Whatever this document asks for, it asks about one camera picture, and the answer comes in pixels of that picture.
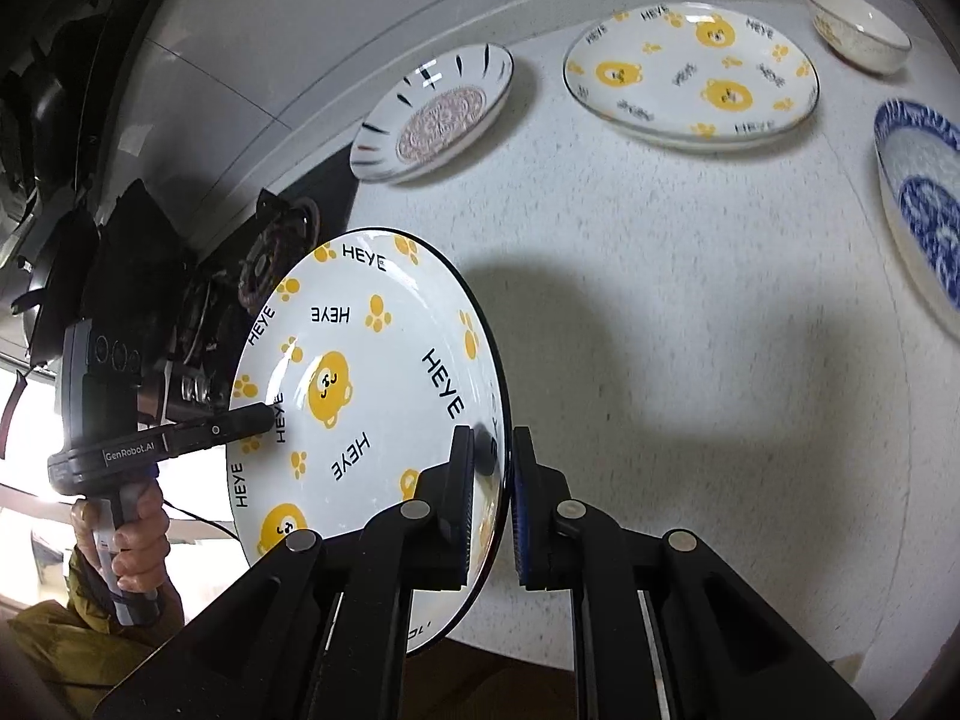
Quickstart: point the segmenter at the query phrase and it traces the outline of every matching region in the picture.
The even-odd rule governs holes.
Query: human hand
[[[116,532],[116,545],[123,552],[113,559],[113,573],[117,584],[128,592],[155,590],[167,581],[164,559],[170,554],[167,529],[170,517],[163,510],[163,493],[160,485],[152,481],[143,490],[136,502],[136,522],[128,522]],[[77,536],[77,548],[86,561],[99,569],[100,558],[93,541],[93,529],[97,524],[97,508],[86,500],[74,503],[70,511],[73,530]]]

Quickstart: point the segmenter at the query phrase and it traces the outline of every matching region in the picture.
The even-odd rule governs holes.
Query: table
[[[955,118],[958,76],[916,40],[873,79],[800,1],[721,4],[816,66],[818,111],[783,142],[694,156],[620,136],[563,87],[574,25],[511,46],[491,131],[435,175],[362,185],[350,226],[408,230],[458,266],[514,423],[576,497],[699,533],[822,655],[864,658],[856,686],[882,716],[960,619],[960,346],[898,261],[872,117],[899,95]],[[568,600],[522,591],[511,547],[452,635],[569,667]]]

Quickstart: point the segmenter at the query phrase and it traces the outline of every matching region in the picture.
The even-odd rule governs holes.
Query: yellow jacket
[[[97,581],[103,582],[74,550],[66,608],[44,601],[10,621],[13,640],[47,688],[83,720],[114,685],[184,627],[184,607],[169,581],[160,589],[160,618],[142,628],[116,622],[112,608],[106,610],[95,597],[103,598]]]

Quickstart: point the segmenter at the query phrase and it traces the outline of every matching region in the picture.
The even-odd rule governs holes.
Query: oval plate
[[[395,230],[346,233],[302,259],[261,310],[230,406],[274,404],[275,427],[227,447],[248,562],[296,528],[363,528],[413,497],[472,426],[467,587],[414,593],[407,651],[445,635],[483,586],[506,517],[510,410],[490,329],[453,266]]]
[[[592,113],[669,146],[776,137],[820,96],[813,63],[792,41],[752,16],[697,2],[597,23],[570,47],[563,79]]]
[[[444,53],[403,76],[360,125],[350,167],[361,181],[407,181],[445,165],[503,109],[514,59],[493,43]]]

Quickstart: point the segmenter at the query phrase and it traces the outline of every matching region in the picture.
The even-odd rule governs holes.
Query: device handle
[[[91,503],[97,507],[97,524],[93,529],[93,541],[97,546],[97,557],[100,559],[100,573],[113,597],[117,621],[123,626],[150,625],[160,616],[157,591],[138,593],[120,589],[112,567],[114,557],[121,552],[114,539],[116,531],[121,525],[136,522],[139,519],[136,514],[136,502],[150,481],[146,479],[129,483],[118,490],[90,498]]]

